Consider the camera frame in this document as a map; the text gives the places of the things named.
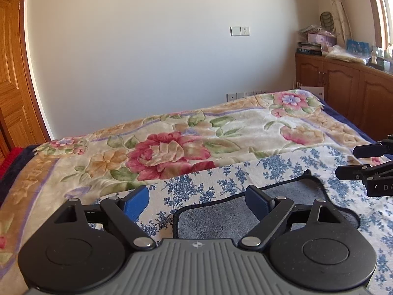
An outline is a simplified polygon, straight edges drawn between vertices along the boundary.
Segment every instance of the blue floral fabric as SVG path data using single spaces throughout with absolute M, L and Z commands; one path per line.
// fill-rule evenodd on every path
M 335 205 L 349 208 L 360 217 L 359 231 L 378 256 L 368 289 L 373 294 L 393 295 L 393 199 L 368 197 L 361 182 L 343 182 L 335 177 L 338 165 L 353 163 L 359 161 L 352 155 L 338 147 L 324 146 L 171 178 L 148 187 L 150 201 L 138 225 L 160 243 L 162 238 L 172 237 L 173 214 L 184 206 L 224 199 L 243 192 L 250 184 L 263 187 L 290 180 L 309 169 L 321 180 Z

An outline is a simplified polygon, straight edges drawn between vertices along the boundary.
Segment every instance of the pink box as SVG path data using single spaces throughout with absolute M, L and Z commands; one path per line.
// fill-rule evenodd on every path
M 328 52 L 328 47 L 332 47 L 337 44 L 337 38 L 331 36 L 309 33 L 307 38 L 309 42 L 320 44 L 322 47 L 322 51 L 325 52 Z

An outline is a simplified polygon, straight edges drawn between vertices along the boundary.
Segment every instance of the door frame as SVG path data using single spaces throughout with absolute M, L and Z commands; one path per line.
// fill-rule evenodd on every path
M 29 61 L 28 61 L 27 49 L 26 49 L 26 37 L 25 37 L 25 30 L 24 30 L 24 16 L 25 16 L 24 9 L 25 9 L 25 0 L 19 0 L 19 36 L 20 36 L 20 49 L 22 52 L 23 68 L 24 68 L 24 73 L 25 73 L 29 93 L 30 93 L 31 102 L 33 103 L 33 107 L 38 119 L 38 123 L 41 127 L 45 140 L 49 142 L 51 141 L 51 139 L 49 137 L 48 130 L 46 129 L 45 122 L 41 115 L 41 110 L 38 105 L 37 98 L 35 96 L 33 81 L 30 75 Z

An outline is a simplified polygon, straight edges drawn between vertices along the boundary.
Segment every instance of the gray towel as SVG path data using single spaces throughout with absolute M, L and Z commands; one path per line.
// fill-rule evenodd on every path
M 320 184 L 310 178 L 284 183 L 264 190 L 271 197 L 286 196 L 296 204 L 313 204 L 315 199 L 325 199 Z M 358 228 L 356 214 L 350 210 L 339 209 L 349 222 Z M 258 219 L 246 206 L 244 194 L 214 205 L 184 210 L 178 217 L 178 238 L 212 239 L 231 238 L 237 242 L 248 233 Z M 303 227 L 304 224 L 293 224 L 292 230 Z

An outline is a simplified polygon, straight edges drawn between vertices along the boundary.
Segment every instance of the door panel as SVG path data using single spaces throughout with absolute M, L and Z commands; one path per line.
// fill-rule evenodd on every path
M 393 133 L 393 83 L 361 72 L 355 123 L 373 140 Z
M 298 86 L 319 86 L 323 62 L 301 56 L 296 57 L 296 82 Z
M 0 110 L 10 146 L 25 147 L 46 139 L 23 63 L 19 3 L 20 0 L 0 0 Z
M 337 112 L 353 121 L 359 86 L 359 70 L 325 63 L 325 100 Z

